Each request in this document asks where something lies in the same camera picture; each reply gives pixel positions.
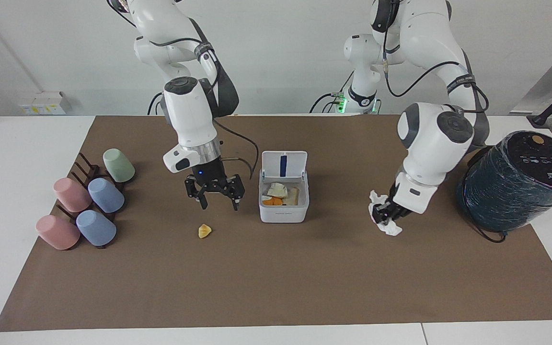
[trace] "yellow food piece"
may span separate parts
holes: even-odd
[[[202,224],[201,227],[199,227],[199,238],[205,238],[212,232],[212,229],[206,225]]]

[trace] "white tissue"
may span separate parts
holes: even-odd
[[[374,222],[374,219],[372,218],[372,211],[374,210],[374,206],[383,205],[384,203],[386,203],[387,198],[388,196],[386,195],[379,196],[374,190],[370,192],[370,205],[368,206],[368,210],[370,211],[370,219],[372,219],[372,222]],[[377,224],[377,226],[379,227],[380,231],[390,236],[397,236],[402,231],[402,228],[398,227],[393,220],[389,220],[387,225]]]

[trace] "cup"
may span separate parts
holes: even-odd
[[[105,213],[113,213],[123,207],[125,197],[105,179],[94,179],[88,184],[88,192],[99,208]]]
[[[68,219],[53,215],[40,218],[35,229],[46,243],[60,251],[73,247],[81,237],[81,232]]]
[[[76,218],[76,225],[85,238],[96,247],[106,245],[116,236],[116,225],[94,210],[86,210]]]
[[[103,162],[106,170],[117,183],[126,183],[136,174],[136,168],[119,149],[105,151]]]
[[[85,187],[68,177],[56,181],[53,190],[57,199],[69,212],[82,212],[92,203],[91,195]]]

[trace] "brown mat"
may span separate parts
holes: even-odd
[[[543,245],[531,227],[504,244],[472,231],[453,200],[462,166],[426,214],[398,222],[399,236],[370,221],[370,190],[388,191],[405,157],[395,116],[222,122],[262,150],[308,151],[304,223],[261,223],[258,180],[248,181],[238,162],[226,168],[245,177],[240,211],[220,195],[202,211],[186,198],[186,174],[162,163],[177,142],[163,118],[99,116],[83,153],[98,163],[118,147],[138,171],[116,216],[118,235],[107,249],[81,240],[62,252],[38,239],[0,331],[552,319],[552,261]],[[246,142],[220,137],[224,155],[253,157]],[[204,240],[202,223],[214,229]]]

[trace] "open lid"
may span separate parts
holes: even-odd
[[[261,165],[266,177],[301,177],[307,159],[306,151],[263,151]]]

